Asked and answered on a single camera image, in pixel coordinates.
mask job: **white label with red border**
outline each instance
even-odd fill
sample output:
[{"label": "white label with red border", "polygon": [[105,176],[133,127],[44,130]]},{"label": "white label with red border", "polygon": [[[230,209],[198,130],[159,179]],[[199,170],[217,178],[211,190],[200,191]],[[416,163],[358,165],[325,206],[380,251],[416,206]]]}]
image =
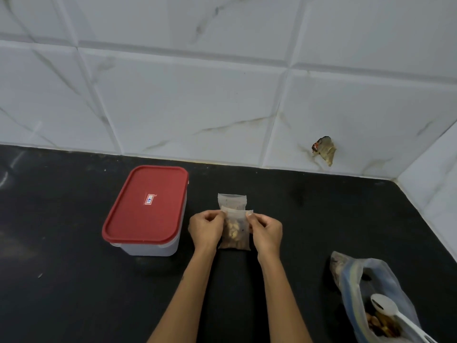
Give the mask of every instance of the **white label with red border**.
[{"label": "white label with red border", "polygon": [[154,200],[154,196],[157,196],[157,195],[149,194],[148,197],[146,197],[146,201],[144,202],[144,204],[151,204],[152,200]]}]

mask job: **wall tile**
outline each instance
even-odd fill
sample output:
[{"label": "wall tile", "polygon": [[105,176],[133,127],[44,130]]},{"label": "wall tile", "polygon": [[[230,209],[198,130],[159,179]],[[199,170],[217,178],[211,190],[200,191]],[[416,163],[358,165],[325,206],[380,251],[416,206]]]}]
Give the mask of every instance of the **wall tile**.
[{"label": "wall tile", "polygon": [[259,163],[284,69],[80,51],[125,153]]},{"label": "wall tile", "polygon": [[67,43],[51,0],[0,0],[0,39]]},{"label": "wall tile", "polygon": [[457,77],[457,0],[313,0],[298,63]]},{"label": "wall tile", "polygon": [[1,142],[114,152],[76,49],[0,41]]},{"label": "wall tile", "polygon": [[457,123],[404,171],[398,181],[457,260]]},{"label": "wall tile", "polygon": [[[457,87],[293,70],[264,165],[397,177],[451,125]],[[328,167],[311,146],[330,136]]]},{"label": "wall tile", "polygon": [[64,0],[82,41],[283,60],[300,0]]}]

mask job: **red lid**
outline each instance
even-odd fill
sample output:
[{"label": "red lid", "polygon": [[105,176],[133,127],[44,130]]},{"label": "red lid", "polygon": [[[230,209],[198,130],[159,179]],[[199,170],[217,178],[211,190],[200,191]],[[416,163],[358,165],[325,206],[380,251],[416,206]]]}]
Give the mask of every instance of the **red lid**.
[{"label": "red lid", "polygon": [[111,243],[170,242],[179,231],[188,182],[182,167],[134,168],[106,218],[103,238]]}]

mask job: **forearm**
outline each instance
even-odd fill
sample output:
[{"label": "forearm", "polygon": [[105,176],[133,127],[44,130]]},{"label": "forearm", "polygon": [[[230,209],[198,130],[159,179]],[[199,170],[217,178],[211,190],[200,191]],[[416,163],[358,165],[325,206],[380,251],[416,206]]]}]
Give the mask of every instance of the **forearm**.
[{"label": "forearm", "polygon": [[278,257],[260,258],[272,343],[312,343]]},{"label": "forearm", "polygon": [[215,249],[195,251],[148,343],[195,342]]}]

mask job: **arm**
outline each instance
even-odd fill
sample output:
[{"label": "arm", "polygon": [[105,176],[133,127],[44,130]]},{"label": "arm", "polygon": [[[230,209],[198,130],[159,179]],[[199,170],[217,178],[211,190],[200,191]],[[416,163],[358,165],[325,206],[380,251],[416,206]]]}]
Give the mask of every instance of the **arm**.
[{"label": "arm", "polygon": [[221,211],[206,211],[191,218],[189,232],[195,245],[194,255],[148,343],[197,340],[203,298],[223,224]]},{"label": "arm", "polygon": [[262,267],[271,342],[312,343],[279,259],[283,225],[263,214],[247,218]]}]

